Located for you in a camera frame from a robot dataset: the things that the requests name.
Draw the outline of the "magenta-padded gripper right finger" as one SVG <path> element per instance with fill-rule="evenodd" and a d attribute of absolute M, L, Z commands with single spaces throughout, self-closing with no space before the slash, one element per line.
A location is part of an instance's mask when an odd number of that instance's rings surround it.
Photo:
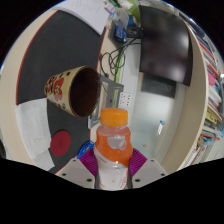
<path fill-rule="evenodd" d="M 147 159 L 137 149 L 129 160 L 127 188 L 135 189 L 167 176 L 167 172 L 154 158 Z"/>

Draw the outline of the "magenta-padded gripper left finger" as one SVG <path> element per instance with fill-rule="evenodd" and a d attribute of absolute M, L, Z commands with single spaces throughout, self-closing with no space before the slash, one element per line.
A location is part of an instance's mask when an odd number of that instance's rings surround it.
<path fill-rule="evenodd" d="M 96 189 L 99 185 L 98 165 L 92 149 L 80 158 L 72 158 L 57 176 L 70 181 L 78 186 Z"/>

